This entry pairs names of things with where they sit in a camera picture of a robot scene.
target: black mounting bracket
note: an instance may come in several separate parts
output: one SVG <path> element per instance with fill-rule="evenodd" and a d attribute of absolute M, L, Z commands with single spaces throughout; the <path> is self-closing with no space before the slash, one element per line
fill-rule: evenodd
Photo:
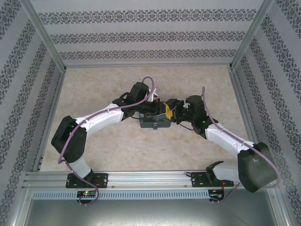
<path fill-rule="evenodd" d="M 229 180 L 214 180 L 212 182 L 206 176 L 206 172 L 187 172 L 186 176 L 191 178 L 192 187 L 222 187 L 224 182 L 225 187 L 233 187 L 233 181 Z"/>
<path fill-rule="evenodd" d="M 97 188 L 107 188 L 108 185 L 107 173 L 94 173 L 90 183 L 97 186 Z M 66 188 L 93 188 L 85 182 L 78 179 L 73 173 L 69 173 L 66 181 Z"/>

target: robotic arm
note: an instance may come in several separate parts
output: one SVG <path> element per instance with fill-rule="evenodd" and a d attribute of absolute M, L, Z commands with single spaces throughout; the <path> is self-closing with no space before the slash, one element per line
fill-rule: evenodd
<path fill-rule="evenodd" d="M 90 182 L 93 171 L 83 158 L 86 139 L 89 136 L 110 124 L 133 116 L 135 112 L 151 115 L 165 113 L 166 117 L 176 124 L 182 121 L 190 122 L 195 133 L 217 143 L 238 160 L 237 165 L 218 161 L 208 166 L 206 176 L 210 182 L 230 180 L 241 183 L 250 192 L 255 192 L 277 179 L 275 169 L 271 166 L 273 159 L 269 148 L 261 142 L 254 144 L 245 141 L 226 130 L 210 116 L 208 110 L 206 111 L 206 101 L 202 100 L 202 96 L 190 96 L 185 101 L 169 99 L 162 103 L 157 98 L 158 93 L 158 88 L 149 90 L 146 84 L 137 82 L 129 93 L 124 93 L 96 113 L 76 119 L 71 116 L 63 118 L 51 144 L 74 172 Z M 144 101 L 146 95 L 149 97 L 148 101 Z"/>

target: beige floor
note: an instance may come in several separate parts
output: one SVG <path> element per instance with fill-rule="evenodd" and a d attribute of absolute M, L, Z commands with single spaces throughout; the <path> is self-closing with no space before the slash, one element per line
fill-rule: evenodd
<path fill-rule="evenodd" d="M 68 69 L 41 171 L 68 171 L 58 165 L 50 140 L 64 116 L 80 117 L 106 107 L 144 76 L 162 91 L 161 100 L 200 95 L 206 87 L 208 107 L 223 126 L 247 138 L 226 66 L 118 67 Z M 86 142 L 85 159 L 93 170 L 202 170 L 235 159 L 193 131 L 172 124 L 158 130 L 140 128 L 129 118 L 95 133 Z"/>

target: patterned wallpaper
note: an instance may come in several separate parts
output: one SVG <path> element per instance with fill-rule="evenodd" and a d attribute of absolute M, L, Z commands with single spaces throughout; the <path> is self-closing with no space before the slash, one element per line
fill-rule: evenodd
<path fill-rule="evenodd" d="M 0 3 L 0 226 L 31 171 L 61 76 L 17 0 Z"/>
<path fill-rule="evenodd" d="M 300 12 L 295 0 L 275 1 L 236 68 L 256 135 L 280 170 L 293 225 L 301 225 Z"/>
<path fill-rule="evenodd" d="M 33 0 L 67 66 L 230 63 L 262 0 Z"/>

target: enclosure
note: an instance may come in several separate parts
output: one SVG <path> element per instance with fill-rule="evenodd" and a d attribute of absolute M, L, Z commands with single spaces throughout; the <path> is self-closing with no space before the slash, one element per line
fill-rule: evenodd
<path fill-rule="evenodd" d="M 301 225 L 300 3 L 2 0 L 0 225 Z M 161 100 L 205 86 L 214 118 L 269 146 L 279 188 L 211 205 L 185 174 L 233 156 L 129 118 L 87 140 L 86 161 L 109 176 L 100 200 L 79 206 L 51 138 L 63 117 L 103 109 L 145 76 Z"/>

